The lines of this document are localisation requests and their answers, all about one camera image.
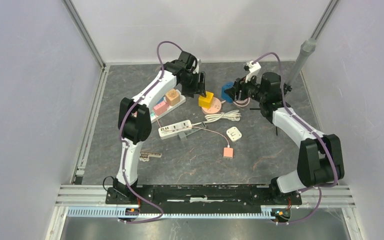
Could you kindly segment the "yellow cube socket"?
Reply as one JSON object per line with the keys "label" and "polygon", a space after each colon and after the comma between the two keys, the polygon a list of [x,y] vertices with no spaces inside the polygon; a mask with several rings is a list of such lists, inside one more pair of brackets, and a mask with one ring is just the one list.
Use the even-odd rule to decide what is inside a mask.
{"label": "yellow cube socket", "polygon": [[198,97],[198,106],[204,109],[209,109],[213,101],[214,94],[210,91],[205,92],[205,96]]}

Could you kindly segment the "white square plug adapter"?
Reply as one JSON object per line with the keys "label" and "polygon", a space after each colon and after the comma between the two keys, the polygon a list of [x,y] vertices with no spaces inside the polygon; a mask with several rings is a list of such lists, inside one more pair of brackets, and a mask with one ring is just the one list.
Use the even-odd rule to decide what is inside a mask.
{"label": "white square plug adapter", "polygon": [[229,139],[232,142],[236,142],[239,139],[242,138],[242,133],[239,131],[239,129],[236,126],[230,127],[226,130],[226,135],[229,137]]}

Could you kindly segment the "small pink charger plug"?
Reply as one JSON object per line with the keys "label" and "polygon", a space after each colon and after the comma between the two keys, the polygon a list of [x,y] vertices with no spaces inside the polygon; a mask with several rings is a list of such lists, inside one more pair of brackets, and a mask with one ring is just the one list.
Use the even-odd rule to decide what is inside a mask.
{"label": "small pink charger plug", "polygon": [[231,147],[223,148],[223,158],[224,159],[232,159],[234,157],[234,149]]}

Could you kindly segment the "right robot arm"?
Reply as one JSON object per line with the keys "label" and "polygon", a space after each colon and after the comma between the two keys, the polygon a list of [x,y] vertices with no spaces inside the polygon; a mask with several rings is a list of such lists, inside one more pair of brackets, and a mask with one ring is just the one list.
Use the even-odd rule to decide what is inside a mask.
{"label": "right robot arm", "polygon": [[305,122],[286,102],[290,86],[279,74],[265,72],[260,83],[256,76],[249,81],[238,78],[223,92],[232,100],[251,99],[258,102],[259,111],[277,129],[281,129],[297,145],[296,169],[275,177],[270,183],[269,199],[282,204],[293,192],[313,187],[333,187],[345,176],[340,138],[324,134]]}

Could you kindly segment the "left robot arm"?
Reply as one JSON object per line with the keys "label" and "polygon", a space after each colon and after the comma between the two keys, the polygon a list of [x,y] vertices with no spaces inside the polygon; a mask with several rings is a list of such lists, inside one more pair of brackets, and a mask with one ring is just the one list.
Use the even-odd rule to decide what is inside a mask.
{"label": "left robot arm", "polygon": [[205,73],[199,71],[198,59],[186,51],[182,51],[178,59],[164,63],[144,90],[133,98],[125,97],[120,101],[117,126],[122,142],[122,158],[113,188],[125,204],[131,204],[137,198],[137,190],[133,186],[138,180],[142,145],[152,132],[150,111],[177,85],[181,86],[181,94],[185,97],[207,95]]}

